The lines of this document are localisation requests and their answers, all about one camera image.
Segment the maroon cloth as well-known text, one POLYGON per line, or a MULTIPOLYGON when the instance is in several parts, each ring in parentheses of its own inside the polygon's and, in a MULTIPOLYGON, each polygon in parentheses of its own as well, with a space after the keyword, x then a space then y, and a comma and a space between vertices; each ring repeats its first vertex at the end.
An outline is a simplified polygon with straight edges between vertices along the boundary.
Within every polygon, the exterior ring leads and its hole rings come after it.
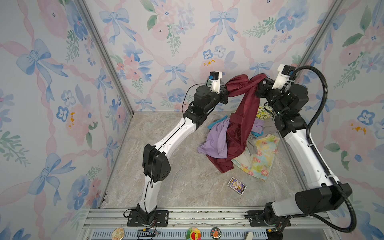
POLYGON ((221 173, 232 170, 234 168, 232 159, 245 151, 261 101, 256 96, 256 91, 259 89, 259 83, 265 78, 267 78, 266 74, 258 74, 252 78, 242 74, 233 77, 226 83, 229 97, 243 95, 243 98, 235 113, 232 113, 230 117, 230 124, 226 133, 227 157, 219 159, 208 156, 208 159, 221 173))

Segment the lavender purple cloth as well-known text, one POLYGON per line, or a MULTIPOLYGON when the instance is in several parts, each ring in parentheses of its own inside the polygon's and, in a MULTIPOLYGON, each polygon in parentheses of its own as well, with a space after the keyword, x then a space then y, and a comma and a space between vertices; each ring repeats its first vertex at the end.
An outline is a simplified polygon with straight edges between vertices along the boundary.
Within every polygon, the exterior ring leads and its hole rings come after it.
MULTIPOLYGON (((197 148, 201 154, 209 157, 225 159, 228 156, 227 129, 230 125, 230 118, 216 124, 208 133, 204 144, 197 148)), ((264 120, 255 119, 252 131, 248 137, 247 145, 251 145, 257 137, 263 134, 264 120)))

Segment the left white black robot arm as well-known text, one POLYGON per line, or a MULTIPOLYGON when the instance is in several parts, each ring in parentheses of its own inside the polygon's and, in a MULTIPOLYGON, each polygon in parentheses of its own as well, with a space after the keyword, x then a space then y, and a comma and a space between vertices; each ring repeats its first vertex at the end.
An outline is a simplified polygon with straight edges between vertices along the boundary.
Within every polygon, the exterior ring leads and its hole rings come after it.
POLYGON ((213 87, 205 84, 197 86, 194 100, 178 124, 159 142, 144 147, 145 185, 142 198, 136 207, 139 219, 144 225, 150 225, 155 220, 160 186, 171 172, 169 159, 174 151, 204 123, 217 104, 228 103, 229 92, 226 86, 213 87))

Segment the yellow lemon print cloth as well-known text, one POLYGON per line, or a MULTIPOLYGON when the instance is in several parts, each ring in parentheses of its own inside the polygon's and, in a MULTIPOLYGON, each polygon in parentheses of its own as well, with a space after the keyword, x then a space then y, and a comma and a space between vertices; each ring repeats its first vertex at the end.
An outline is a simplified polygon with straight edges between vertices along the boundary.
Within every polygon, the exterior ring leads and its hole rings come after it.
POLYGON ((256 118, 266 120, 274 116, 273 109, 269 105, 260 105, 256 118))

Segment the grey cloth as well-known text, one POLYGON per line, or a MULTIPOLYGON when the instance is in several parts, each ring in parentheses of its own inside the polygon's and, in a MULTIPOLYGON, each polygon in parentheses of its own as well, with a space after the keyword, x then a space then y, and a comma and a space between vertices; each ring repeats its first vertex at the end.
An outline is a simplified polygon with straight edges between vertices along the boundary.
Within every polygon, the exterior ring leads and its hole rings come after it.
POLYGON ((275 126, 275 121, 272 118, 264 120, 263 125, 263 136, 266 136, 268 134, 275 134, 278 132, 278 129, 275 126))

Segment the teal cloth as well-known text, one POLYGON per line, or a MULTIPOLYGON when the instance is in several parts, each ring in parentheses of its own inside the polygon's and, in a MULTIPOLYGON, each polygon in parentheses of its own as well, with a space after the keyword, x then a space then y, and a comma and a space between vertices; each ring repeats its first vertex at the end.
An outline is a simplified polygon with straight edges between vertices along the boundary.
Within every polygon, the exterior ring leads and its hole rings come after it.
POLYGON ((210 125, 208 125, 208 129, 211 130, 216 124, 224 121, 225 119, 227 119, 229 116, 224 116, 223 118, 211 123, 210 125))

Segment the purple playing card box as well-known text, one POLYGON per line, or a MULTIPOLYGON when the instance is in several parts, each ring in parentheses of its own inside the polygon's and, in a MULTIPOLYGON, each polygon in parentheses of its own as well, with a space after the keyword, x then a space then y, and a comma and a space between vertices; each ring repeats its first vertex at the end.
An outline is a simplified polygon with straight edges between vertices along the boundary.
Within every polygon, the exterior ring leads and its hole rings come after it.
POLYGON ((243 184, 242 182, 240 182, 239 180, 237 180, 234 177, 232 177, 230 179, 230 181, 228 182, 227 186, 229 188, 231 188, 232 190, 234 190, 239 195, 243 195, 245 190, 246 190, 246 188, 247 188, 247 186, 245 184, 243 184))

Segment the black mounting plate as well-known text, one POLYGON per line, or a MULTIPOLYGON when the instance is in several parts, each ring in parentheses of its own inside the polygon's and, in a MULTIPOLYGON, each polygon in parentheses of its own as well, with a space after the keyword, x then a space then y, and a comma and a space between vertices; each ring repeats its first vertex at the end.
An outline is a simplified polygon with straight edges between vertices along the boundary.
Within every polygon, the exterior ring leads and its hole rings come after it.
POLYGON ((144 217, 145 214, 138 213, 136 210, 130 211, 128 215, 128 227, 167 227, 169 223, 169 211, 156 210, 144 217))
POLYGON ((278 217, 274 213, 265 211, 247 211, 244 215, 249 220, 251 227, 281 227, 286 217, 278 217))

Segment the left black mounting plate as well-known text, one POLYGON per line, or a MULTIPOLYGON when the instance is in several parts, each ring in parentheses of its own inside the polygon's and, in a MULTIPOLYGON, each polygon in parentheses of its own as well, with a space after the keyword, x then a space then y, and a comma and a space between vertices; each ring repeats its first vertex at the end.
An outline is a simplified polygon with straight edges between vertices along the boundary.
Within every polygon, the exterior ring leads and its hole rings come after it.
POLYGON ((167 227, 169 223, 169 211, 156 210, 144 217, 145 214, 138 213, 136 210, 130 211, 128 215, 128 227, 167 227))

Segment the colourful flower sticker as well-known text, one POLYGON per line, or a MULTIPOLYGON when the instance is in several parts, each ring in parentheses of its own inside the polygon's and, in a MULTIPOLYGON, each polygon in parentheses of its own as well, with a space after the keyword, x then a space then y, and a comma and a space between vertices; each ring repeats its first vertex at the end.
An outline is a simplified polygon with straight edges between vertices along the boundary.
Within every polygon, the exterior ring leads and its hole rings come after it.
POLYGON ((187 230, 186 240, 201 240, 202 233, 198 228, 192 227, 187 230))

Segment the white small object front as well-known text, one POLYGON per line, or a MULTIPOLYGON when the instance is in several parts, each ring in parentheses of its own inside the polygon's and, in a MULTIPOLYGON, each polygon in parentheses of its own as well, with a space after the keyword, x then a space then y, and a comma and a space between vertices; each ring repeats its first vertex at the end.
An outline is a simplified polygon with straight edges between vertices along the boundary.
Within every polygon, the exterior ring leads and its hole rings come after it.
POLYGON ((254 234, 252 232, 248 232, 245 236, 245 240, 252 240, 254 237, 254 234))

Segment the beige round sticker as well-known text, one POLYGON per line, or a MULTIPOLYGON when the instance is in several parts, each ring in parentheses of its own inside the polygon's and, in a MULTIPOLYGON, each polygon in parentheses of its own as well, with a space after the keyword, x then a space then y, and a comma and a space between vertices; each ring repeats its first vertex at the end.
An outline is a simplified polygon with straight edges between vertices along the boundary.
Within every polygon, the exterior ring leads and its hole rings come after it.
POLYGON ((111 240, 122 240, 124 237, 125 230, 123 228, 117 228, 111 234, 111 240))

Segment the aluminium corner post right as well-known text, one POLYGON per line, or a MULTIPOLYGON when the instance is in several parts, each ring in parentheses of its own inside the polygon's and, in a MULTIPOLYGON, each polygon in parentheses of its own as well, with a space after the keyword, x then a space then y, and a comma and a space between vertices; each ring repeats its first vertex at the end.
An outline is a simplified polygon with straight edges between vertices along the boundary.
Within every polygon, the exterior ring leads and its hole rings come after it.
POLYGON ((298 64, 298 67, 304 66, 311 59, 312 54, 317 50, 318 45, 323 38, 326 37, 328 29, 331 27, 333 21, 336 19, 339 14, 343 4, 343 0, 335 0, 331 2, 329 10, 326 12, 323 22, 318 27, 317 31, 314 34, 314 38, 311 43, 308 45, 306 51, 304 52, 301 61, 298 64))

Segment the aluminium corner post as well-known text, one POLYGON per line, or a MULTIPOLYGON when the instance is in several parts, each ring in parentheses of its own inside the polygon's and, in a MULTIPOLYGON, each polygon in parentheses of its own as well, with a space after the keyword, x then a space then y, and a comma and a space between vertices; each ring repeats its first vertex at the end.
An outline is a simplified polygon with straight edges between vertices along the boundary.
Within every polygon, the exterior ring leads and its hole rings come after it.
POLYGON ((317 50, 318 45, 323 38, 326 37, 328 29, 331 27, 333 21, 336 19, 339 14, 343 4, 343 0, 335 0, 331 2, 329 10, 326 12, 323 22, 318 27, 317 31, 314 34, 314 38, 311 43, 308 45, 306 51, 304 52, 301 61, 298 64, 298 67, 304 66, 311 59, 312 54, 317 50))
POLYGON ((85 21, 86 27, 90 31, 90 35, 95 42, 96 48, 99 54, 101 55, 102 61, 104 62, 106 69, 108 70, 108 73, 110 74, 112 81, 117 88, 118 93, 122 97, 124 106, 127 108, 129 115, 133 117, 134 111, 129 103, 129 100, 128 100, 127 94, 124 91, 123 85, 117 75, 117 71, 113 67, 112 60, 108 54, 107 48, 102 40, 102 36, 95 24, 95 21, 89 11, 86 1, 75 0, 74 2, 76 7, 79 9, 80 15, 85 21))

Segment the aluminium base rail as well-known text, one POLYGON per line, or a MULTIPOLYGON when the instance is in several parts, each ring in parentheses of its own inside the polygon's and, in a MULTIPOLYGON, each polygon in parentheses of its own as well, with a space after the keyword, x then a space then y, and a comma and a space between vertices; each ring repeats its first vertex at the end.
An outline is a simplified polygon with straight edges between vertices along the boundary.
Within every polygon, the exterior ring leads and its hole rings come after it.
POLYGON ((248 232, 254 234, 253 240, 276 240, 269 233, 271 227, 251 227, 244 217, 247 211, 262 211, 261 207, 196 207, 165 208, 169 211, 167 227, 128 227, 130 210, 96 209, 91 210, 81 229, 79 240, 111 240, 117 228, 125 230, 123 240, 185 240, 189 228, 198 228, 202 240, 213 240, 211 229, 218 227, 220 240, 244 240, 248 232))

